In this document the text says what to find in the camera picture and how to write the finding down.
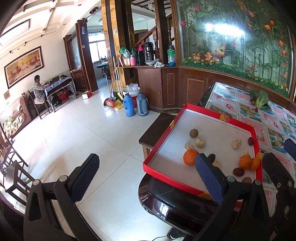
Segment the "orange mandarin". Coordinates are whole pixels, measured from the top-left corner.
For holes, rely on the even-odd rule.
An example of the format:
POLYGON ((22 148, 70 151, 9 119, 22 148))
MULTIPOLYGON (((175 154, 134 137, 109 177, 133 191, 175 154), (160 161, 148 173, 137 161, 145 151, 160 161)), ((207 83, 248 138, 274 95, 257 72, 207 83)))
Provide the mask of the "orange mandarin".
POLYGON ((244 155, 240 157, 239 167, 244 170, 249 170, 252 166, 252 158, 249 155, 244 155))
POLYGON ((250 166, 251 171, 255 171, 260 166, 260 159, 255 157, 252 159, 252 165, 250 166))
POLYGON ((194 166, 196 156, 198 156, 199 152, 194 149, 187 150, 183 155, 183 161, 188 166, 194 166))

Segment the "dark red jujube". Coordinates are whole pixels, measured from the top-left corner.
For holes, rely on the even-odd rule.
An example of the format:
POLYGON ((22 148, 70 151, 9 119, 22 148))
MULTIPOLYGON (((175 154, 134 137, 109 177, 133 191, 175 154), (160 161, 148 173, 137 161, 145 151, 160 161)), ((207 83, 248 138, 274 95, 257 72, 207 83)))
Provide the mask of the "dark red jujube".
POLYGON ((248 145, 253 145, 253 143, 254 143, 254 140, 253 140, 253 138, 252 137, 249 137, 248 138, 248 145))

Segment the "beige ginger block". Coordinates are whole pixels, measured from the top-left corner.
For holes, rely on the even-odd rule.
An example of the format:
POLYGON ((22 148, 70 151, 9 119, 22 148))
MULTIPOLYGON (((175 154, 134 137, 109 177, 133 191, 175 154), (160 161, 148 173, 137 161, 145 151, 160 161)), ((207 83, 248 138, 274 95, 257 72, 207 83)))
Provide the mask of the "beige ginger block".
POLYGON ((234 139, 231 141, 230 145, 233 149, 238 149, 242 144, 242 140, 240 138, 234 139))

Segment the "brown kiwi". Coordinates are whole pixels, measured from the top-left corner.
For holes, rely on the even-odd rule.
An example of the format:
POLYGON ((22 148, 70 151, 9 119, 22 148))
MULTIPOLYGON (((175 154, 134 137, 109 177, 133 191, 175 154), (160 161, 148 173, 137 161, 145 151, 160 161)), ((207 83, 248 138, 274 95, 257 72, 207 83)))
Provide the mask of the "brown kiwi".
POLYGON ((199 135, 199 131, 197 129, 191 129, 189 133, 191 138, 196 138, 199 135))

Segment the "fruit print tablecloth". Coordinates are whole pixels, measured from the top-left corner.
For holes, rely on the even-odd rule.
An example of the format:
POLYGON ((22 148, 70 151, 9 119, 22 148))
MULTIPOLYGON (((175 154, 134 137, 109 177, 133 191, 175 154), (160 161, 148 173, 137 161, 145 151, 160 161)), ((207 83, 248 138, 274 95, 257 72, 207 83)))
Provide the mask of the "fruit print tablecloth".
POLYGON ((209 87, 200 105, 252 126, 261 155, 272 152, 295 179, 295 161, 284 149, 285 140, 295 142, 295 114, 271 101, 256 113, 248 92, 219 82, 209 87))

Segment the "green bok choy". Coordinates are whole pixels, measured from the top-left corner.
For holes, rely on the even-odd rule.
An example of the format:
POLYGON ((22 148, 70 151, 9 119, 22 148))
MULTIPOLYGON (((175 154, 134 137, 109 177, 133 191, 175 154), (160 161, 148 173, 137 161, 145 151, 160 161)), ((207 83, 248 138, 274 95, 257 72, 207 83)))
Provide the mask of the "green bok choy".
POLYGON ((249 93, 249 96, 250 96, 251 100, 254 101, 254 105, 257 108, 267 109, 269 107, 269 105, 268 105, 269 98, 268 98, 268 94, 265 90, 263 90, 263 89, 261 89, 259 91, 252 90, 249 93))

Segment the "red box lid tray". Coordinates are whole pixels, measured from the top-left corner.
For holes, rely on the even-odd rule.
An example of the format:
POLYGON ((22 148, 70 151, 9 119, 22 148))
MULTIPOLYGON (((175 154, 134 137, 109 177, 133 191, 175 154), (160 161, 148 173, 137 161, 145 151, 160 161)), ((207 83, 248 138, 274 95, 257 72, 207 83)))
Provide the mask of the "red box lid tray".
POLYGON ((143 162, 143 170, 158 180, 187 193, 211 199, 195 167, 183 156, 186 147, 209 156, 225 176, 239 167, 242 154, 260 159, 260 148, 252 126, 224 114, 186 104, 143 162))

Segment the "decorative flower glass panel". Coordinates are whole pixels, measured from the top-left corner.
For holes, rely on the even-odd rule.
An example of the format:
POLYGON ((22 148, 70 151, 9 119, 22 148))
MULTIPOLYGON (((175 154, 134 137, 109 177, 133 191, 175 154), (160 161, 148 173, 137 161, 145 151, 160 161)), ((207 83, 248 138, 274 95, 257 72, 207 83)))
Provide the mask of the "decorative flower glass panel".
POLYGON ((292 32, 269 1, 177 1, 181 64, 248 79, 285 97, 292 32))

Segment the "dark wooden stool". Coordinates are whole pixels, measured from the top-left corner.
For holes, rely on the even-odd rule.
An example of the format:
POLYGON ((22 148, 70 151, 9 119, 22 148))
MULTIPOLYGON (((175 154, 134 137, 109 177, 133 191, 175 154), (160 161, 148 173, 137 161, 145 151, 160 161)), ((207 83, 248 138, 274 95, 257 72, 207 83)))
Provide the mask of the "dark wooden stool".
POLYGON ((161 113, 156 120, 150 125, 145 133, 138 140, 142 146, 144 159, 149 155, 154 145, 161 138, 171 122, 175 119, 175 115, 161 113))

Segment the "seated person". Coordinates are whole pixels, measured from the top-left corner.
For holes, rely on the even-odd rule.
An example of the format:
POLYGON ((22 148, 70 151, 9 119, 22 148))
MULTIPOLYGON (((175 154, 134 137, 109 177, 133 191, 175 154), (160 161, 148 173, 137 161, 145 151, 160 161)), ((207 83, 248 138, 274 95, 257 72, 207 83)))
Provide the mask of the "seated person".
POLYGON ((35 95, 34 103, 35 104, 44 104, 45 103, 45 89, 49 86, 49 84, 41 85, 40 76, 34 76, 34 86, 33 93, 35 95))

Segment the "blue thermos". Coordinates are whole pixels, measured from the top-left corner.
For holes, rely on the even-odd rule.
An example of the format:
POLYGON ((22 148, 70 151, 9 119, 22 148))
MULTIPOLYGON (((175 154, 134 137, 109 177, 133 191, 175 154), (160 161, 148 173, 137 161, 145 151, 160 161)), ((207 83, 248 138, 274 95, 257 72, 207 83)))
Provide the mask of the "blue thermos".
POLYGON ((123 98, 123 106, 125 108, 125 114, 127 117, 132 117, 135 115, 133 99, 128 93, 123 98))

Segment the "wooden sideboard cabinet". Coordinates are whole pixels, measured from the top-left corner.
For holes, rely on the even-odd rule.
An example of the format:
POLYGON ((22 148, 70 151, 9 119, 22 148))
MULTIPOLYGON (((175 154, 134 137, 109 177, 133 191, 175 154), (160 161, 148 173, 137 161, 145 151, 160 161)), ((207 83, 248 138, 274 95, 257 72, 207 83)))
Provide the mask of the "wooden sideboard cabinet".
POLYGON ((215 82, 209 72, 187 67, 120 67, 119 74, 125 84, 137 83, 149 110, 158 113, 177 113, 187 103, 201 103, 215 82))

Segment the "grey thermos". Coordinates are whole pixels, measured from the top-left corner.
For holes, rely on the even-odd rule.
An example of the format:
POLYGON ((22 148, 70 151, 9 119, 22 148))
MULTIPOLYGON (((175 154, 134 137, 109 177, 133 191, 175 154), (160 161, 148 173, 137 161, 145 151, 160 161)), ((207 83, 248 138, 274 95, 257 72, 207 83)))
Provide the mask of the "grey thermos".
POLYGON ((148 100, 145 94, 141 91, 137 95, 137 110, 139 116, 147 116, 148 111, 148 100))

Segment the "framed painting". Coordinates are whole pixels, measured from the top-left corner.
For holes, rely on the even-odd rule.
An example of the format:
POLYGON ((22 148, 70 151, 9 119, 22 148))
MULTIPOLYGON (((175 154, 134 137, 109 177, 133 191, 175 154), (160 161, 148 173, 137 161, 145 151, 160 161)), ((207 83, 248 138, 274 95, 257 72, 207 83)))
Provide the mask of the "framed painting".
POLYGON ((8 89, 42 68, 44 68, 44 61, 41 46, 22 54, 4 67, 8 89))

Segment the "green water bottle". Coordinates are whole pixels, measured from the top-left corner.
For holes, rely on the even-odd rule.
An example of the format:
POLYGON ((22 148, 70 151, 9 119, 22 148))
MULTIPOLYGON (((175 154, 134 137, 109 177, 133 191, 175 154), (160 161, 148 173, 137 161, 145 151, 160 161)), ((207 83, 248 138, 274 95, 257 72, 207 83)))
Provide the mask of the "green water bottle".
POLYGON ((172 44, 169 45, 168 50, 167 50, 167 54, 168 54, 168 65, 170 67, 175 67, 176 66, 176 52, 175 52, 175 48, 172 44))

